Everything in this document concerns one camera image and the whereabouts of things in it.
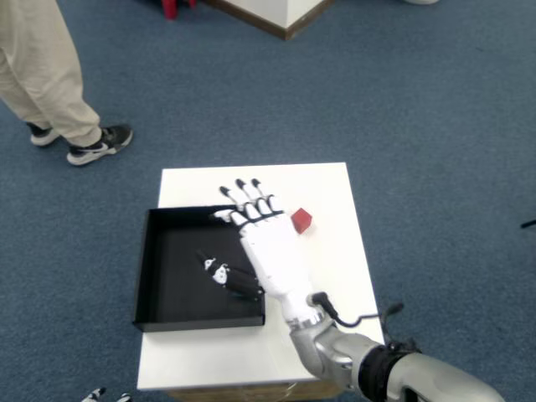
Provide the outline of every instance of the wooden baseboard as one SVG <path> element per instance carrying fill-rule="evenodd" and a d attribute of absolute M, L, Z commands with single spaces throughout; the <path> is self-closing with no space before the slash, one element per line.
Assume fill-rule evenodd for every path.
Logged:
<path fill-rule="evenodd" d="M 330 381 L 312 381 L 297 384 L 249 385 L 220 389 L 189 389 L 168 391 L 172 398 L 182 402 L 274 402 L 331 399 L 342 390 Z"/>
<path fill-rule="evenodd" d="M 268 21 L 258 15 L 250 13 L 243 8 L 237 7 L 234 4 L 228 3 L 225 0 L 204 0 L 208 5 L 217 8 L 235 18 L 241 19 L 254 27 L 262 29 L 269 34 L 275 35 L 277 38 L 289 40 L 294 38 L 298 32 L 309 25 L 323 11 L 328 8 L 335 0 L 322 0 L 317 6 L 312 8 L 307 14 L 298 19 L 288 28 L 283 28 L 275 23 Z"/>

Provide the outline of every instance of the white table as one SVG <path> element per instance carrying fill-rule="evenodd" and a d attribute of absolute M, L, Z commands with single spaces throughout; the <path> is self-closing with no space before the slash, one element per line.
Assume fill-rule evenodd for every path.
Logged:
<path fill-rule="evenodd" d="M 164 169 L 159 208 L 227 204 L 219 186 L 258 178 L 288 212 L 308 211 L 300 236 L 315 290 L 326 291 L 342 319 L 376 313 L 345 163 Z M 383 342 L 379 320 L 355 332 Z M 278 302 L 266 298 L 264 327 L 144 333 L 139 389 L 186 389 L 310 381 L 288 336 Z"/>

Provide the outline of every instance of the beige pants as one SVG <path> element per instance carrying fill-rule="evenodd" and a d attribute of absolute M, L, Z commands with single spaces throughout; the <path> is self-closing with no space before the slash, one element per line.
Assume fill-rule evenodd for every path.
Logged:
<path fill-rule="evenodd" d="M 101 138 L 82 99 L 75 46 L 56 0 L 0 0 L 0 98 L 20 119 L 53 127 L 71 144 Z"/>

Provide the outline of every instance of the black sneaker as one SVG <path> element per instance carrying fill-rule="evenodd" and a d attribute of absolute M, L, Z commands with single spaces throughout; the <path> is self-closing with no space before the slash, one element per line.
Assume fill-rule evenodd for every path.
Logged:
<path fill-rule="evenodd" d="M 106 388 L 97 388 L 91 394 L 87 395 L 82 402 L 96 402 L 106 392 Z"/>
<path fill-rule="evenodd" d="M 35 126 L 32 123 L 26 123 L 28 127 L 30 127 L 30 130 L 32 131 L 32 136 L 30 137 L 30 141 L 36 146 L 36 147 L 46 147 L 47 145 L 50 145 L 56 138 L 59 137 L 59 134 L 54 131 L 52 128 L 42 129 L 37 126 Z"/>
<path fill-rule="evenodd" d="M 126 147 L 132 139 L 132 129 L 127 124 L 121 126 L 105 127 L 98 142 L 88 147 L 71 145 L 67 160 L 69 163 L 81 166 L 96 161 L 105 155 L 115 155 Z"/>
<path fill-rule="evenodd" d="M 132 398 L 129 394 L 126 392 L 121 394 L 121 397 L 117 400 L 117 402 L 131 402 Z"/>

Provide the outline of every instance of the red cube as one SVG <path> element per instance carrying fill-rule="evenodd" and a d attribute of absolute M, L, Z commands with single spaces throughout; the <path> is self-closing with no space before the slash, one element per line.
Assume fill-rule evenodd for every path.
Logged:
<path fill-rule="evenodd" d="M 303 208 L 298 209 L 292 216 L 292 223 L 300 235 L 311 226 L 312 216 Z"/>

